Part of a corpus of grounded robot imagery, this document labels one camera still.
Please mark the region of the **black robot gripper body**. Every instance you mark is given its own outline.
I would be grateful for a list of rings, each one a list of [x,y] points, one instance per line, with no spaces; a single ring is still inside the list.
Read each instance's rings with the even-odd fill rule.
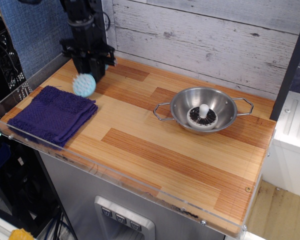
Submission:
[[[101,60],[105,66],[115,66],[115,49],[104,43],[96,34],[96,25],[93,21],[68,21],[72,32],[72,38],[61,39],[62,53],[66,57],[85,57]]]

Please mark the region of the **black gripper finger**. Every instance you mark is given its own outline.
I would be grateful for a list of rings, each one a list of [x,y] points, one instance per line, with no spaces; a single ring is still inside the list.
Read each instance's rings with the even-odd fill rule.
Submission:
[[[91,74],[89,56],[73,56],[72,60],[79,74]]]
[[[89,60],[91,75],[96,82],[99,82],[106,72],[106,65],[99,59],[92,58]]]

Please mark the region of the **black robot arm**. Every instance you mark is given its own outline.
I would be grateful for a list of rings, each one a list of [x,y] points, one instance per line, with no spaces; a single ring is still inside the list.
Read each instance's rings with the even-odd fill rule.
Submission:
[[[90,74],[95,82],[105,75],[107,65],[115,65],[115,49],[107,44],[99,0],[21,0],[29,17],[31,53],[45,65],[71,58],[80,74]]]

